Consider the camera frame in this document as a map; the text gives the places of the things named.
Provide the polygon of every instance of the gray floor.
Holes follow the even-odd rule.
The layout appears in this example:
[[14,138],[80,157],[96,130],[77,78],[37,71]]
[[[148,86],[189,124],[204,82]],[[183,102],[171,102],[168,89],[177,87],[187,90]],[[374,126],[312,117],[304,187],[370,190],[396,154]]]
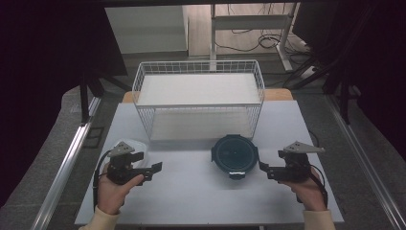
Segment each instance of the gray floor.
[[[200,48],[194,48],[196,54]],[[182,53],[173,54],[141,54],[125,56],[124,61],[130,77],[118,77],[120,81],[132,84],[137,66],[141,61],[148,60],[185,60],[205,59],[196,55],[185,57]],[[219,59],[257,59],[263,73],[265,85],[268,88],[281,87],[289,75],[285,74],[282,64],[275,52],[266,54],[225,53]],[[355,154],[350,147],[342,129],[333,116],[327,102],[327,96],[322,93],[321,86],[325,79],[319,79],[306,87],[293,91],[294,99],[298,101],[304,120],[309,130],[318,137],[320,146],[327,147],[326,154],[320,154],[331,188],[337,199],[345,222],[337,224],[337,229],[393,229],[389,219],[381,207],[381,203],[371,189],[371,184],[361,170]],[[105,96],[93,129],[87,137],[84,148],[79,153],[71,177],[65,187],[56,210],[51,218],[48,229],[78,229],[73,224],[85,190],[96,166],[96,161],[102,150],[112,117],[124,91],[115,85],[104,81]],[[350,121],[359,142],[362,144],[375,170],[382,178],[389,192],[395,199],[403,217],[406,216],[406,163],[382,136],[373,124],[358,108],[356,99],[350,101]],[[62,109],[53,130],[29,171],[19,186],[0,210],[0,229],[30,229],[36,214],[48,193],[59,166],[69,149],[69,145],[80,124],[79,90],[67,92],[62,100]],[[117,229],[133,229],[130,226],[119,226]],[[274,225],[269,229],[303,229],[301,224]]]

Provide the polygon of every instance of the floor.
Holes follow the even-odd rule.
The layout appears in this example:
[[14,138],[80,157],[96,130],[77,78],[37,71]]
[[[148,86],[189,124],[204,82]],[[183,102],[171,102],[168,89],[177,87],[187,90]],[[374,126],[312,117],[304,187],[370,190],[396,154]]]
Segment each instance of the floor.
[[[261,6],[262,4],[251,6],[252,13],[258,13]],[[282,4],[278,7],[274,6],[274,8],[276,11],[277,8],[282,8]],[[200,13],[207,17],[206,6],[202,6],[201,9],[203,10],[190,9],[190,11],[195,11],[192,14],[195,15],[196,18],[203,18],[203,16],[199,16]],[[232,9],[235,13],[239,13],[239,9],[235,5],[232,6]],[[251,41],[254,40],[255,44],[258,35],[254,33],[252,34]],[[207,33],[196,34],[195,37],[199,37],[198,39],[200,39],[196,43],[199,43],[200,45],[195,45],[195,47],[193,47],[193,43],[198,39],[192,38],[192,30],[190,30],[190,54],[193,55],[190,55],[189,57],[178,56],[177,54],[168,54],[164,57],[155,55],[125,56],[124,61],[127,66],[128,76],[120,76],[117,77],[117,79],[131,85],[137,66],[141,61],[207,59],[208,53],[206,48],[204,48],[208,47],[206,46],[208,41],[206,37],[207,35]],[[228,38],[220,38],[218,43],[221,42],[221,39],[227,40]],[[301,51],[307,49],[307,47],[297,40],[298,38],[295,37],[295,35],[291,34],[289,36],[289,40],[290,39],[292,46],[289,46],[289,48]],[[252,43],[249,42],[227,44],[230,46],[236,45],[239,48],[251,47],[250,45],[252,45]],[[279,88],[289,77],[289,74],[284,73],[282,64],[279,61],[279,56],[276,54],[275,50],[236,54],[235,51],[224,49],[222,51],[218,50],[218,53],[219,59],[254,58],[258,60],[267,88]],[[307,56],[295,57],[294,61],[298,64],[292,64],[297,68],[306,58]],[[343,130],[338,125],[337,119],[334,117],[331,107],[329,106],[328,96],[324,95],[321,90],[324,80],[325,79],[323,78],[316,80],[304,88],[292,91],[292,94],[301,108],[308,129],[314,133],[314,135],[311,136],[315,145],[316,143],[319,143],[320,146],[329,147],[328,154],[320,154],[319,157],[324,165],[328,180],[345,219],[345,222],[337,224],[336,228],[343,230],[393,229],[387,214],[381,207],[380,200],[371,189],[370,181],[366,177],[365,172],[360,168],[360,162],[358,161],[354,150],[351,148]],[[75,220],[92,171],[95,168],[96,160],[102,148],[102,141],[108,132],[109,121],[111,121],[114,116],[115,107],[111,106],[111,104],[119,102],[124,95],[124,91],[115,85],[107,81],[103,81],[102,83],[106,89],[105,96],[101,100],[100,112],[102,113],[102,116],[98,116],[98,119],[94,121],[93,126],[93,131],[97,132],[100,130],[98,128],[101,128],[102,130],[100,133],[100,142],[98,143],[98,140],[91,138],[91,136],[88,136],[86,139],[84,148],[79,154],[77,164],[65,187],[65,193],[62,194],[56,207],[56,211],[51,218],[48,229],[78,228],[73,224],[73,221]],[[401,181],[404,181],[406,178],[406,163],[383,137],[379,130],[374,127],[374,125],[365,117],[363,112],[357,107],[356,97],[350,101],[349,114],[351,121],[350,126],[356,134],[359,143],[362,145],[371,164],[374,166],[377,174],[380,176],[387,190],[395,200],[400,213],[405,217],[406,184]],[[63,161],[66,151],[69,149],[69,145],[78,129],[79,123],[79,90],[74,88],[64,95],[62,109],[60,110],[59,117],[56,120],[54,128],[47,141],[44,143],[34,163],[11,195],[6,205],[1,208],[1,230],[29,229],[32,226],[36,214],[38,213],[38,210],[59,169],[59,165]],[[131,227],[119,226],[117,229],[131,229]],[[201,229],[236,228],[222,227]],[[258,227],[241,228],[241,230],[248,229],[258,229]],[[303,225],[273,225],[268,226],[267,229],[303,229]]]

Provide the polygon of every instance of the white wall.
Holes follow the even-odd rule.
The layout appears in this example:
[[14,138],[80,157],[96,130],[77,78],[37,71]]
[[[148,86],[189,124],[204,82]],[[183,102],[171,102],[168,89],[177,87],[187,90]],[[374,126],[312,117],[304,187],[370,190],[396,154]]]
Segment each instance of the white wall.
[[182,6],[106,8],[105,11],[122,54],[187,50]]

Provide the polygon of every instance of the hand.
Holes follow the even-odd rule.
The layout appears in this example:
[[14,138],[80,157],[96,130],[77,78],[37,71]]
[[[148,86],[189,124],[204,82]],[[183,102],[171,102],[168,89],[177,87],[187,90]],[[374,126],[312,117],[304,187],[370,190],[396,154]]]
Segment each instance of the hand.
[[107,178],[108,164],[104,165],[103,175],[99,180],[98,208],[106,214],[117,215],[124,204],[125,196],[133,187],[143,181],[144,176],[140,174],[124,185],[117,185]]
[[[319,174],[313,168],[311,168],[311,172],[320,179]],[[279,181],[278,183],[289,186],[292,192],[302,201],[307,211],[325,211],[327,209],[319,187],[310,178],[302,183],[289,181]]]

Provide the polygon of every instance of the wire basket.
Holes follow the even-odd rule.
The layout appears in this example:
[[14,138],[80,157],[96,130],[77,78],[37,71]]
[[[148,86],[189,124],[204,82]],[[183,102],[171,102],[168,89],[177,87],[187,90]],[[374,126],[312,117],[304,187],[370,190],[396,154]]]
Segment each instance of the wire basket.
[[142,62],[133,102],[150,140],[252,138],[264,85],[255,60]]

